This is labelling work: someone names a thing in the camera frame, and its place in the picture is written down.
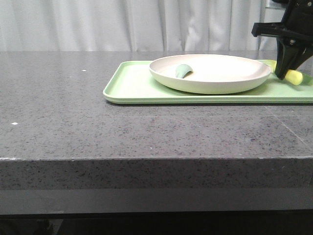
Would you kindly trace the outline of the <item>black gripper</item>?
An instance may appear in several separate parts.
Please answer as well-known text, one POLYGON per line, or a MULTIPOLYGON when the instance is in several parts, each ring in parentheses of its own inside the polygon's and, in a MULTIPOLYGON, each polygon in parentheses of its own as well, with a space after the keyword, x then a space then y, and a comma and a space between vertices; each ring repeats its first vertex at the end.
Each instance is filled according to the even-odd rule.
POLYGON ((255 23, 251 33, 254 37, 277 38, 275 75, 283 80, 289 70, 296 70, 313 55, 313 46, 295 46, 313 43, 313 2, 290 0, 280 22, 255 23))

